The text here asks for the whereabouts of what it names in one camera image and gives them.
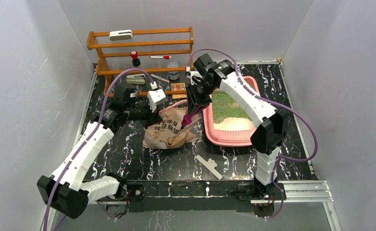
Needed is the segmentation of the red black stamp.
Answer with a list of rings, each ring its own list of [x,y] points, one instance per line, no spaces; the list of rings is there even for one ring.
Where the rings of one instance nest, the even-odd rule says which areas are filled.
[[[140,59],[138,58],[138,52],[137,51],[131,51],[130,52],[130,56],[132,58],[132,65],[134,67],[138,67],[141,65],[141,61]]]

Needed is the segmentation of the orange wooden shelf rack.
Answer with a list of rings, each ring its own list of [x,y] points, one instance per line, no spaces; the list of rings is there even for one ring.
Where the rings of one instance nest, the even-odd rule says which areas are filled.
[[[88,35],[86,47],[97,52],[95,71],[105,78],[104,92],[109,91],[113,78],[126,69],[140,68],[153,74],[168,71],[181,73],[187,66],[193,66],[193,27],[132,31],[132,39],[119,41],[111,41],[109,32],[91,31]],[[138,52],[140,66],[132,65],[131,51]],[[153,55],[171,55],[171,59],[151,59]],[[170,62],[177,62],[179,67],[167,68]]]

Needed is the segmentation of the small glass jar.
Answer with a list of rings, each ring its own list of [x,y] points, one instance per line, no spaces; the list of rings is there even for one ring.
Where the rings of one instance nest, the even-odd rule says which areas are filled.
[[[170,62],[168,63],[167,65],[167,68],[178,68],[179,65],[177,62]],[[171,80],[171,81],[175,81],[177,79],[179,79],[180,77],[180,74],[179,74],[179,71],[168,71],[168,79]]]

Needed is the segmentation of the cat litter bag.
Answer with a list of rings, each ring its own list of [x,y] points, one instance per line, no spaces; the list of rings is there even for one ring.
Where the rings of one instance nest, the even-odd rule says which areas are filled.
[[[144,148],[176,149],[197,140],[191,129],[197,124],[201,116],[200,114],[194,115],[192,123],[182,126],[183,117],[188,109],[185,104],[187,104],[187,100],[181,100],[159,112],[163,121],[144,130]]]

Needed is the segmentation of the grey bag sealing clip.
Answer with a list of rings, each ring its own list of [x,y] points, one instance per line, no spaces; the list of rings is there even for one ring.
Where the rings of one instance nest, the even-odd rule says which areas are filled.
[[[200,155],[196,155],[195,159],[199,161],[209,172],[211,172],[218,180],[222,180],[223,176],[220,172],[216,170],[217,164],[214,160],[211,158],[208,160],[205,160]]]

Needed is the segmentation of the purple litter scoop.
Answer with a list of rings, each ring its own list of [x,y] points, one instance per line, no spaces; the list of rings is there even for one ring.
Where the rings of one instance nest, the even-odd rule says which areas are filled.
[[[188,126],[196,122],[200,118],[199,108],[187,108],[186,114],[182,119],[182,127]]]

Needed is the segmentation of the pink cat litter box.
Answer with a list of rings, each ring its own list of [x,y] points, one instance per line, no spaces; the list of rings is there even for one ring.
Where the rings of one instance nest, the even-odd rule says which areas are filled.
[[[216,90],[211,95],[212,103],[203,110],[206,137],[218,146],[250,146],[250,137],[256,127],[227,93]]]

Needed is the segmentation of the white stapler on top shelf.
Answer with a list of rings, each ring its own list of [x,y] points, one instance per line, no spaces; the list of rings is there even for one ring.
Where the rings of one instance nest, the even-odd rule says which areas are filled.
[[[133,31],[129,29],[109,32],[109,39],[111,41],[129,40],[132,39],[132,37]]]

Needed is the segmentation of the white pen on shelf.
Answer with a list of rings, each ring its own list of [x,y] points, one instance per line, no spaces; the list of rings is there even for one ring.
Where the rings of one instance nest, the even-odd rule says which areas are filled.
[[[169,81],[168,79],[162,78],[162,77],[160,77],[160,76],[158,76],[158,75],[155,75],[155,74],[151,74],[151,77],[152,77],[152,78],[155,78],[155,79],[157,79],[157,80],[160,80],[160,81],[166,82],[166,83],[170,83],[170,81]]]

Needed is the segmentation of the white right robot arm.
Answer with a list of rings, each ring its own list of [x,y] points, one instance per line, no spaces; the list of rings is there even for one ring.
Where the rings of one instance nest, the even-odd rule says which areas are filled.
[[[275,165],[286,137],[289,112],[285,108],[278,110],[260,97],[240,75],[234,59],[217,63],[206,53],[198,57],[193,66],[194,71],[190,66],[185,67],[186,75],[200,79],[193,81],[186,89],[188,110],[182,119],[182,127],[191,124],[194,115],[210,106],[215,90],[221,90],[233,98],[256,127],[250,141],[256,149],[258,166],[253,186],[248,191],[260,199],[268,199],[277,183]]]

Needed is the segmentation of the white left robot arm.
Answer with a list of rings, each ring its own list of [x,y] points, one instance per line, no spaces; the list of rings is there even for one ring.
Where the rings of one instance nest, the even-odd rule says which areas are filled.
[[[159,106],[166,101],[164,91],[151,85],[147,100],[139,102],[134,89],[115,87],[113,98],[105,98],[102,108],[87,124],[83,137],[62,164],[49,176],[41,176],[37,187],[48,208],[71,219],[78,218],[88,204],[104,197],[124,200],[128,197],[126,180],[109,173],[100,179],[84,182],[84,178],[102,148],[111,141],[127,121],[145,121],[146,126],[161,121]]]

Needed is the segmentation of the red white marker pen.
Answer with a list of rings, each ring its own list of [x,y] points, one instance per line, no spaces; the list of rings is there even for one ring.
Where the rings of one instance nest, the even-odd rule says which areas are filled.
[[[159,56],[159,55],[153,55],[153,56],[150,56],[151,59],[165,59],[165,60],[169,60],[171,59],[171,55],[162,55],[162,56]]]

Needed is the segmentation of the grey stapler lower shelf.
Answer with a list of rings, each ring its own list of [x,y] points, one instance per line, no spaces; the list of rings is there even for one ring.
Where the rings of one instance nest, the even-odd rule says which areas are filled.
[[[127,75],[126,76],[126,82],[128,84],[144,85],[145,84],[145,75],[144,74]]]

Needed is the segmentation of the orange snack packet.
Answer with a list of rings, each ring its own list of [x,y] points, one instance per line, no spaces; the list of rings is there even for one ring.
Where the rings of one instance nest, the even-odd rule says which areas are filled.
[[[181,82],[181,83],[171,83],[171,91],[184,91],[186,92],[186,84]],[[172,94],[172,99],[186,99],[187,94]]]

